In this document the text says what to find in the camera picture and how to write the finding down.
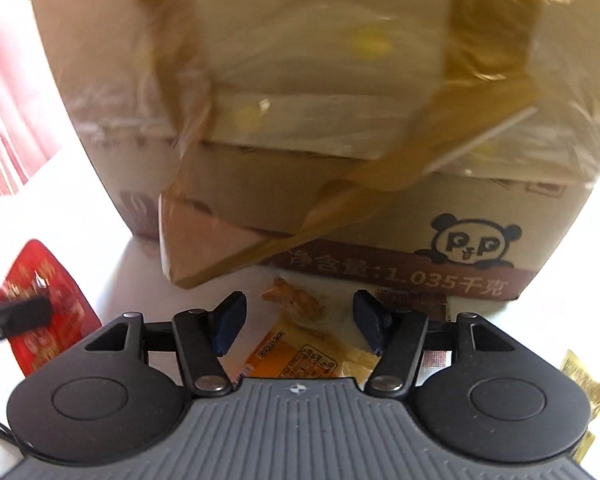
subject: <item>white tabletop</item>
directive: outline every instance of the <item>white tabletop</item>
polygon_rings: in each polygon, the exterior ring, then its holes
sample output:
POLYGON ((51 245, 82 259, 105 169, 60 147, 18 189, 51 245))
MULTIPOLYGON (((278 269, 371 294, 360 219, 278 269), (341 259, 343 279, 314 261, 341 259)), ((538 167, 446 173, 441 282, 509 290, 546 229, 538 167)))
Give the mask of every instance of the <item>white tabletop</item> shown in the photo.
MULTIPOLYGON (((192 306, 213 307, 232 290, 243 290, 250 310, 246 328, 223 362, 230 376, 238 373, 275 319, 275 307, 263 302, 260 293, 275 275, 294 277, 290 272, 252 267, 195 290, 169 284, 160 270, 157 244, 131 238, 77 141, 40 170, 10 210, 2 212, 0 284, 30 238, 39 239, 55 254, 103 322, 127 310, 142 311, 149 321, 168 320, 192 306)), ((330 297, 342 304, 360 288, 359 283, 300 279, 315 289, 328 289, 330 297)), ((449 303, 451 314, 464 310, 483 314, 556 366, 572 349, 600 378, 600 180, 573 228, 518 301, 452 298, 449 303)), ((151 363, 173 377, 177 374, 170 354, 152 355, 151 363)), ((21 380, 10 347, 1 343, 0 420, 6 421, 7 399, 21 380)), ((596 441, 583 465, 600 479, 600 419, 590 428, 596 441)), ((14 450, 6 452, 0 445, 0 473, 17 459, 14 450)))

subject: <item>red snack bag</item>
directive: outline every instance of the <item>red snack bag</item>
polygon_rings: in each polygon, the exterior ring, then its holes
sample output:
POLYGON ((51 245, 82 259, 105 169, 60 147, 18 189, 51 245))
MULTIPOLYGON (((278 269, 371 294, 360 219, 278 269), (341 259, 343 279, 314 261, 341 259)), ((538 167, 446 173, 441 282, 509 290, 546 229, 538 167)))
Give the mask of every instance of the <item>red snack bag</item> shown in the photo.
POLYGON ((102 326, 74 279, 38 240, 27 242, 0 288, 0 300, 33 296, 46 288, 51 324, 9 339, 25 376, 102 326))

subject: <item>printed logo on box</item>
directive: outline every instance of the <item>printed logo on box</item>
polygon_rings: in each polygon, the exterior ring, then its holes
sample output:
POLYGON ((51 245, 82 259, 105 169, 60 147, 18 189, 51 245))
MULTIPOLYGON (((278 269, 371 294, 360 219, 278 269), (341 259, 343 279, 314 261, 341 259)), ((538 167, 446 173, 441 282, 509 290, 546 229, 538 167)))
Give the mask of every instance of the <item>printed logo on box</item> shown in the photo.
POLYGON ((430 249, 419 249, 418 256, 426 256, 435 264, 450 262, 478 269, 513 267, 503 257, 512 242, 520 240, 522 229, 512 224, 503 227, 490 220, 458 220, 450 213, 437 216, 431 222, 437 232, 430 249))

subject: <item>panda face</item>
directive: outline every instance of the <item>panda face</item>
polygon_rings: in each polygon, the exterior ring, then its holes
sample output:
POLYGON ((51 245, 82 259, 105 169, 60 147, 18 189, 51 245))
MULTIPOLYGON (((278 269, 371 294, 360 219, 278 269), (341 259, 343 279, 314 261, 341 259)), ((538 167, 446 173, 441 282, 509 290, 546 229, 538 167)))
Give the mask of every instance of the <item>panda face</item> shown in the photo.
POLYGON ((509 247, 502 228, 490 222, 464 221, 439 231, 433 246, 456 264, 475 265, 482 260, 496 260, 509 247))

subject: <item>ribbed surface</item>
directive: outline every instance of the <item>ribbed surface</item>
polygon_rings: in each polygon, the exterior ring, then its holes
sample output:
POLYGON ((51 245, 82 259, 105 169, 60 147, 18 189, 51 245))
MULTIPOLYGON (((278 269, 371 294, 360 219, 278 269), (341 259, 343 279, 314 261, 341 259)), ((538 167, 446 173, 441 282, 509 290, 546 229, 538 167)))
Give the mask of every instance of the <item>ribbed surface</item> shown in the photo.
POLYGON ((69 468, 27 458, 7 480, 590 480, 571 460, 496 467, 441 448, 403 405, 352 380, 246 379, 198 400, 167 439, 136 457, 69 468), (295 393, 292 386, 307 387, 295 393))

